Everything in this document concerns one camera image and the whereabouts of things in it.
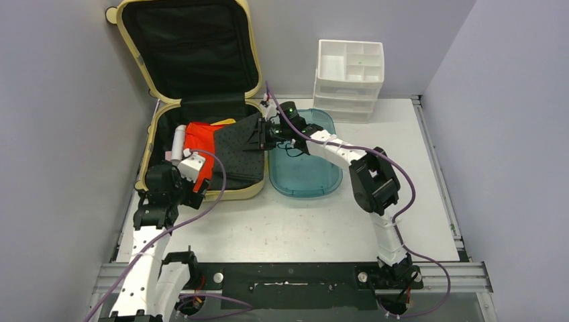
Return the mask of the dark navy fabric item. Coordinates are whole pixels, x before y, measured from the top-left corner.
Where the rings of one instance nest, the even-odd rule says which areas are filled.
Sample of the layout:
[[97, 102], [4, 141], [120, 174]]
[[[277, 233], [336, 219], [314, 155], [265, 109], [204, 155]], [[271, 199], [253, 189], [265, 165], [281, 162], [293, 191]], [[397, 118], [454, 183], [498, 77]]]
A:
[[219, 191], [222, 187], [222, 170], [226, 173], [227, 191], [248, 188], [263, 181], [264, 152], [246, 149], [260, 118], [260, 113], [251, 114], [214, 132], [214, 154], [221, 162], [214, 162], [210, 182], [212, 191]]

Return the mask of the teal transparent plastic tray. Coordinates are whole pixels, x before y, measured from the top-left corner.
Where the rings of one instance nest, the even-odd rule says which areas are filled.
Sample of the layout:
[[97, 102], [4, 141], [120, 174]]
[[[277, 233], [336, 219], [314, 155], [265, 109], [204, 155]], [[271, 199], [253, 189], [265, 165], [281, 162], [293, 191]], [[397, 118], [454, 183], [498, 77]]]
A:
[[268, 174], [275, 190], [293, 198], [328, 195], [343, 179], [341, 168], [323, 158], [302, 154], [289, 143], [268, 152]]

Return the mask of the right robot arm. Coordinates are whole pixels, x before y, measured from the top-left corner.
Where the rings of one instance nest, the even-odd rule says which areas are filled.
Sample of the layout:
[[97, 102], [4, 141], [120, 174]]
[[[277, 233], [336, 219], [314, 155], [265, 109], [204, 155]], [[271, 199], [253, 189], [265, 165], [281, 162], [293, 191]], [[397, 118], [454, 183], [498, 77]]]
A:
[[247, 148], [269, 151], [288, 143], [304, 155], [321, 158], [346, 171], [356, 204], [372, 220], [380, 280], [388, 288], [421, 288], [422, 273], [414, 264], [414, 253], [405, 245], [397, 224], [412, 202], [393, 215], [387, 211], [399, 202], [398, 174], [409, 183], [411, 200], [415, 200], [415, 186], [409, 175], [382, 148], [349, 144], [323, 126], [307, 121], [292, 101], [278, 104], [264, 98], [260, 105], [263, 115], [254, 126]]

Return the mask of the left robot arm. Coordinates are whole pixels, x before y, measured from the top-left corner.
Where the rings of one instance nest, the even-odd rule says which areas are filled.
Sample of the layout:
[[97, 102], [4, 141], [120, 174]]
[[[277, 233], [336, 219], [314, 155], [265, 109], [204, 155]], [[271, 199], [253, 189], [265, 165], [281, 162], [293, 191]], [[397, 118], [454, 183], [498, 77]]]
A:
[[106, 321], [169, 321], [180, 291], [201, 278], [192, 251], [166, 254], [178, 207], [185, 199], [201, 204], [207, 186], [194, 184], [205, 165], [201, 155], [147, 169], [145, 189], [134, 215], [132, 254], [117, 300]]

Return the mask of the yellow hard-shell suitcase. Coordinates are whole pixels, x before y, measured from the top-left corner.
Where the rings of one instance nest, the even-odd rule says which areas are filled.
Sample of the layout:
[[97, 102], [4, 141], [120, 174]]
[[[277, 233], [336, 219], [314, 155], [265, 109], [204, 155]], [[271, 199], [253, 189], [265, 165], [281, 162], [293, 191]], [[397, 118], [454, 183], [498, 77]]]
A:
[[105, 18], [162, 102], [147, 130], [137, 191], [146, 190], [145, 174], [164, 160], [178, 125], [260, 112], [253, 98], [262, 73], [246, 1], [122, 1]]

